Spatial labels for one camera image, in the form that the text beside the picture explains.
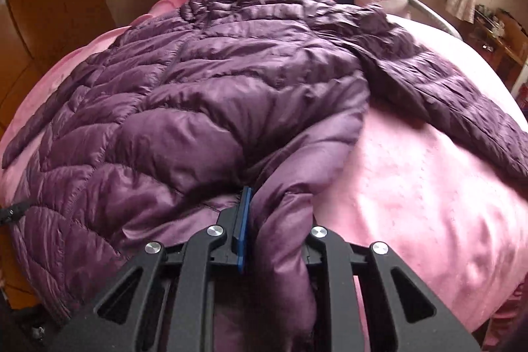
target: quilted nylon fabric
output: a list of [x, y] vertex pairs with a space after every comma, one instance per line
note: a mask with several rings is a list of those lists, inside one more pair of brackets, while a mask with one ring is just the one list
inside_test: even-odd
[[252, 265], [281, 349], [307, 341], [312, 196], [339, 173], [372, 92], [526, 182], [526, 135], [377, 7], [189, 0], [89, 57], [8, 146], [47, 127], [15, 199], [25, 274], [57, 320], [150, 240], [214, 224], [243, 184]]

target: wooden wardrobe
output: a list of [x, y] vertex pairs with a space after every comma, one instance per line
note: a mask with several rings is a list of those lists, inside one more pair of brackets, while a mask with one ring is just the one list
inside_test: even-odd
[[[114, 27], [105, 0], [0, 0], [0, 137], [58, 60]], [[13, 308], [36, 303], [6, 227], [0, 228], [0, 270]]]

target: pink blanket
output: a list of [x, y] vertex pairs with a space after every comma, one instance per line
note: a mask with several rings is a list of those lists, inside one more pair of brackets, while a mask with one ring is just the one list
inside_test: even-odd
[[[131, 25], [184, 1], [162, 0]], [[424, 24], [390, 19], [453, 62], [528, 131], [502, 82], [472, 48]], [[101, 35], [50, 69], [19, 107], [0, 141], [0, 154], [78, 63], [106, 49], [126, 29]], [[12, 202], [41, 137], [0, 171], [0, 204]], [[381, 102], [371, 103], [342, 175], [315, 199], [314, 207], [317, 221], [348, 241], [386, 241], [468, 330], [504, 303], [528, 269], [527, 192], [432, 126]]]

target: bed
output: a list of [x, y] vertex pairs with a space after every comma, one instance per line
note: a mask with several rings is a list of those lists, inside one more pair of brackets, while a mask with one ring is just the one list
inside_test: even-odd
[[[185, 1], [161, 0], [131, 26]], [[528, 132], [500, 79], [453, 32], [396, 16], [390, 20], [450, 60]], [[126, 29], [107, 32], [60, 60], [20, 105], [0, 141], [0, 155], [72, 69], [105, 50]], [[1, 171], [2, 206], [13, 203], [41, 138]], [[432, 126], [377, 100], [371, 101], [362, 136], [344, 171], [314, 205], [317, 221], [348, 241], [387, 241], [470, 331], [492, 316], [526, 275], [528, 193]]]

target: jacket sleeve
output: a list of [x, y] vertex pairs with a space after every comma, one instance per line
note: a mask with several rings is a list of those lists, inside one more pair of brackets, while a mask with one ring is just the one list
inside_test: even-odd
[[294, 134], [252, 168], [258, 170], [250, 211], [255, 278], [279, 330], [280, 350], [295, 349], [313, 329], [316, 305], [301, 255], [313, 223], [312, 198], [340, 173], [368, 106], [369, 90], [353, 55], [334, 52], [325, 65], [346, 75], [280, 92], [254, 148], [281, 146], [281, 137]]

